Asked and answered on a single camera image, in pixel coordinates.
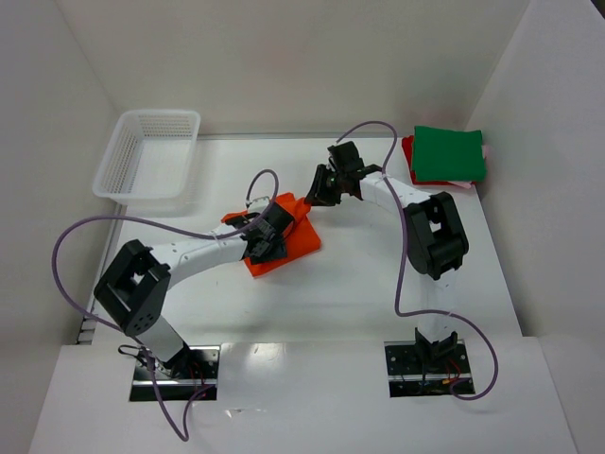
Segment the orange t shirt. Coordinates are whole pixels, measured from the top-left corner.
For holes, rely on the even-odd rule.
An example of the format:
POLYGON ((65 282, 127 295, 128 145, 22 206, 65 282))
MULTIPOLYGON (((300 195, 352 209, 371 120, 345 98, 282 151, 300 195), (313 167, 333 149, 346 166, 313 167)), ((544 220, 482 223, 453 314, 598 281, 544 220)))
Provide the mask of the orange t shirt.
POLYGON ((278 195, 275 202, 280 204, 295 219, 295 230, 287 240, 287 258, 259 265, 252 265, 249 258, 243 257, 243 260, 253 277, 265 275, 294 260, 314 253, 318 251, 321 246, 320 237, 308 218, 311 206, 306 204, 303 198, 296 199, 293 193, 286 192, 278 195))

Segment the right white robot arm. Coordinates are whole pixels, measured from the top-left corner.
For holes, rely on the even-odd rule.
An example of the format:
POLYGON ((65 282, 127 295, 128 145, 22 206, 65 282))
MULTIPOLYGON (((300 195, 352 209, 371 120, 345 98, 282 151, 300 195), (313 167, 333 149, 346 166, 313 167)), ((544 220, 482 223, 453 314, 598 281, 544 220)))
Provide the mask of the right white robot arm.
POLYGON ((378 165, 367 166, 352 142, 328 148, 328 163, 317 166, 305 202, 335 206, 344 194, 380 206, 400 218, 406 238, 403 264, 422 277, 427 319, 415 328, 416 355, 424 365, 453 354, 458 334, 448 317, 456 307, 456 281, 469 242, 453 197, 430 194, 402 183, 378 165))

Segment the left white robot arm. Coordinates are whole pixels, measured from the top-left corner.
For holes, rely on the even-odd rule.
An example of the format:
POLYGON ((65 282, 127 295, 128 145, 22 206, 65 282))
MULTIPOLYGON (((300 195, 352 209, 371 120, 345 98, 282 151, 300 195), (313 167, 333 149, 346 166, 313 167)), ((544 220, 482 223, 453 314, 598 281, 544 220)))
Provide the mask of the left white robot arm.
POLYGON ((146 347, 166 375, 181 378, 197 359, 162 315, 167 292, 220 265, 286 258, 285 239, 294 226, 294 216, 275 203, 265 214, 229 218, 201 238, 153 247, 131 240, 100 277, 94 296, 119 330, 146 347))

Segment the red folded t shirt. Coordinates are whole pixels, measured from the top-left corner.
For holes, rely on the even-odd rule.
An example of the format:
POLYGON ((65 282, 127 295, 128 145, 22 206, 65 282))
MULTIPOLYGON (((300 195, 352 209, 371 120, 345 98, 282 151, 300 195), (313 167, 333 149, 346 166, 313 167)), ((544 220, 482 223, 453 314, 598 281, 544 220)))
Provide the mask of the red folded t shirt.
POLYGON ((406 163, 407 163, 407 167, 408 167, 408 171, 409 171, 409 175, 410 175, 410 179, 411 179, 412 183, 415 184, 415 185, 423 185, 423 186, 429 186, 429 185, 446 186, 446 185, 450 185, 450 183, 448 183, 448 182, 440 182, 440 181, 422 182, 422 181, 418 181, 417 180, 416 173, 412 170, 413 142, 414 142, 414 136, 413 135, 409 135, 409 136, 406 136, 406 137, 402 138, 402 150, 403 150, 403 154, 404 154, 404 156, 406 158, 406 163))

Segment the green folded t shirt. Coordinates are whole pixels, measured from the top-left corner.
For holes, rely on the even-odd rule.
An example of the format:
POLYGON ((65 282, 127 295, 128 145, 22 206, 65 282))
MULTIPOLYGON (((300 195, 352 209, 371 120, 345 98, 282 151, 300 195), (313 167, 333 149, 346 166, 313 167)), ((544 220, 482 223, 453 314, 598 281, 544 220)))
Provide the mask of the green folded t shirt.
POLYGON ((487 175, 482 131, 416 126, 411 169, 418 182, 481 182, 487 175))

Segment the pink folded t shirt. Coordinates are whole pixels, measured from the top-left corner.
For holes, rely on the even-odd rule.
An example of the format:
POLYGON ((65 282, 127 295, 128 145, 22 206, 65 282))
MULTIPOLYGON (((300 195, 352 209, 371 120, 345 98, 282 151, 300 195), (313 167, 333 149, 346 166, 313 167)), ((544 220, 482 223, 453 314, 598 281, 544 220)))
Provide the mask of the pink folded t shirt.
MULTIPOLYGON (((482 150, 483 162, 484 162, 484 164, 487 164, 487 158, 490 154, 491 147, 488 145, 483 145, 481 147, 481 150, 482 150)), ((464 188, 464 189, 470 189, 472 186, 476 185, 476 182, 451 181, 450 184, 457 186, 457 187, 464 188)))

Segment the white plastic basket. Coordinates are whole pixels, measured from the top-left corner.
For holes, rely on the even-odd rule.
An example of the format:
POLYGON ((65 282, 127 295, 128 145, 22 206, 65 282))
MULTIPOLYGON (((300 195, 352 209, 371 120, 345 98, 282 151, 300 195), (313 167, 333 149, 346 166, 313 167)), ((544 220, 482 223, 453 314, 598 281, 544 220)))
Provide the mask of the white plastic basket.
POLYGON ((93 193, 122 205, 161 206, 185 193, 197 150, 199 113, 143 109, 122 113, 101 159, 93 193))

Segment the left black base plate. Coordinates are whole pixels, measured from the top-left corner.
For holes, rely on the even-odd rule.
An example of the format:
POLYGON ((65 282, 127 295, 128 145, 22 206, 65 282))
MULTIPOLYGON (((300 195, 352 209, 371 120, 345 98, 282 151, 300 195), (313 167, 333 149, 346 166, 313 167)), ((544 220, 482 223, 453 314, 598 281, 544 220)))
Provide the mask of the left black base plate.
MULTIPOLYGON (((147 368, 144 354, 126 344, 118 347, 118 353, 135 359, 129 401, 156 401, 151 372, 147 368)), ((166 369, 159 361, 156 362, 154 374, 163 400, 185 402, 196 394, 199 401, 216 401, 220 347, 192 346, 191 355, 188 363, 179 365, 174 371, 166 369)))

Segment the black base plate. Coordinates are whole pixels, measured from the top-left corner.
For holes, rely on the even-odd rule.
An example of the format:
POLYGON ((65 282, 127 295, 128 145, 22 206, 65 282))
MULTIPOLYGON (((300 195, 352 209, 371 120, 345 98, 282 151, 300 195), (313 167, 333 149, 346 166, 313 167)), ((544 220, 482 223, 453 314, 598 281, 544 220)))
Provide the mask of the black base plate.
POLYGON ((386 342, 384 351, 391 397, 451 395, 451 386, 458 394, 475 395, 463 341, 448 358, 431 365, 422 363, 412 341, 386 342))
MULTIPOLYGON (((156 401, 151 372, 147 368, 144 354, 126 344, 118 347, 118 353, 135 359, 129 401, 156 401)), ((196 394, 199 401, 216 401, 220 347, 192 346, 191 355, 188 363, 179 365, 174 371, 166 369, 159 361, 156 362, 154 374, 163 400, 185 402, 196 394)))

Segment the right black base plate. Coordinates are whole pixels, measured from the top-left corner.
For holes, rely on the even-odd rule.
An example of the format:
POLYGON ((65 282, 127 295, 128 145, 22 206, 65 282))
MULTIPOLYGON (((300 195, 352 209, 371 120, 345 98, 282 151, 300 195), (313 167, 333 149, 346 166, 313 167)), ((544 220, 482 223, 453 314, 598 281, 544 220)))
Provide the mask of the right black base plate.
POLYGON ((386 342, 384 351, 391 397, 451 395, 451 386, 458 394, 475 395, 463 341, 448 358, 431 365, 422 363, 412 341, 386 342))

